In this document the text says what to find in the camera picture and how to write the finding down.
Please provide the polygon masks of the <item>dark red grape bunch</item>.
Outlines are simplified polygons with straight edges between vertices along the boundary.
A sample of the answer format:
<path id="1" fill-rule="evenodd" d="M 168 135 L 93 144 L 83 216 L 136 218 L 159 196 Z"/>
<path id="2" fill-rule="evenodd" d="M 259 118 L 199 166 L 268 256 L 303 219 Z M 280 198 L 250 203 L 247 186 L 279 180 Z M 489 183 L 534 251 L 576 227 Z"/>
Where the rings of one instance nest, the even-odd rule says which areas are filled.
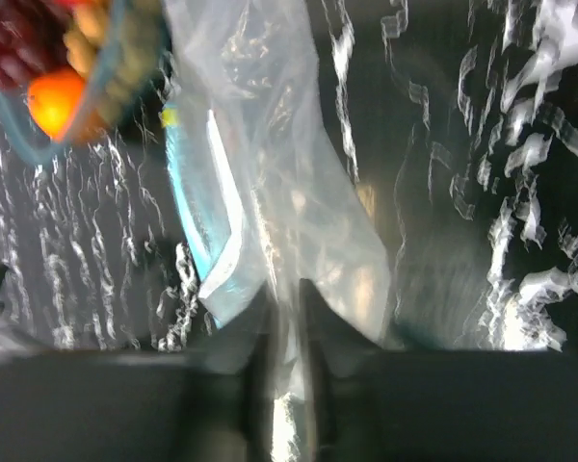
<path id="1" fill-rule="evenodd" d="M 69 10 L 54 1 L 0 1 L 0 89 L 28 83 L 66 64 Z"/>

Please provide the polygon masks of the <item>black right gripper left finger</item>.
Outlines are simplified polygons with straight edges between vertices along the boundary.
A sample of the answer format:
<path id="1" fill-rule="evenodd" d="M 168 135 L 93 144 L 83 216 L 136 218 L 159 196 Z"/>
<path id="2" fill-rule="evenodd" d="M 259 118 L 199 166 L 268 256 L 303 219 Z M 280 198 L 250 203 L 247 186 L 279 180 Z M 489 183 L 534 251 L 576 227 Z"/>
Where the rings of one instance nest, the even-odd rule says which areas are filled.
<path id="1" fill-rule="evenodd" d="M 256 348 L 0 354 L 0 461 L 257 461 Z"/>

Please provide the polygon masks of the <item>clear blue-zip bag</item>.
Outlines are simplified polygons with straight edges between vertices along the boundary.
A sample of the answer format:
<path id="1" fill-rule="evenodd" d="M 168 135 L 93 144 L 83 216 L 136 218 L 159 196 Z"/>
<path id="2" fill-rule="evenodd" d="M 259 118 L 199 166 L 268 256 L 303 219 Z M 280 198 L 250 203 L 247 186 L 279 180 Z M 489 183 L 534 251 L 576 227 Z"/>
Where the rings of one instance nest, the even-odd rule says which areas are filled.
<path id="1" fill-rule="evenodd" d="M 387 253 L 328 138 L 318 57 L 302 1 L 168 1 L 174 74 L 169 172 L 200 279 L 220 328 L 258 292 L 272 308 L 272 395 L 264 450 L 310 461 L 314 423 L 306 305 L 313 283 L 372 341 L 388 320 Z"/>

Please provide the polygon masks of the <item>orange fruit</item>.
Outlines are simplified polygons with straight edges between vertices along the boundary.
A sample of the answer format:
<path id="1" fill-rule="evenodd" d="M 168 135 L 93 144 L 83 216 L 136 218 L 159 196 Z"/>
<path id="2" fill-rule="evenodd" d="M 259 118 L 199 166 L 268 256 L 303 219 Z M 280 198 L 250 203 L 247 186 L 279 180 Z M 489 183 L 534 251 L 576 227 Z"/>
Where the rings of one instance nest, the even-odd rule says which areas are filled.
<path id="1" fill-rule="evenodd" d="M 108 129 L 97 111 L 73 124 L 87 81 L 70 66 L 63 66 L 31 81 L 27 88 L 30 116 L 52 141 L 83 143 Z"/>

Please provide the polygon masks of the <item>brown longan bunch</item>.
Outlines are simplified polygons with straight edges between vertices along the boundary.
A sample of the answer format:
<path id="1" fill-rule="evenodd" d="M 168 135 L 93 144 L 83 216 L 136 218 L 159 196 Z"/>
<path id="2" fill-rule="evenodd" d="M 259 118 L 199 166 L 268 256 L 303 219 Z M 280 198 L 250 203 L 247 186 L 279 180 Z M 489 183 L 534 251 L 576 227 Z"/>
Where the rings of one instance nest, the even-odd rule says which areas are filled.
<path id="1" fill-rule="evenodd" d="M 63 35 L 68 64 L 88 80 L 109 31 L 108 1 L 86 1 L 72 8 L 71 23 Z"/>

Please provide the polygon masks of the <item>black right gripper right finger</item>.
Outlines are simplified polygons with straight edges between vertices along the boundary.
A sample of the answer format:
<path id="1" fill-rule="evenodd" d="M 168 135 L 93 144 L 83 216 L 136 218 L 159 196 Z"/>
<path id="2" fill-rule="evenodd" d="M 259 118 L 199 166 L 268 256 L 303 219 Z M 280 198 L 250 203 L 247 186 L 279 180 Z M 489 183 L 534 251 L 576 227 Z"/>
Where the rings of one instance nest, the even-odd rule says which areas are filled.
<path id="1" fill-rule="evenodd" d="M 578 461 L 578 359 L 384 349 L 299 286 L 320 461 Z"/>

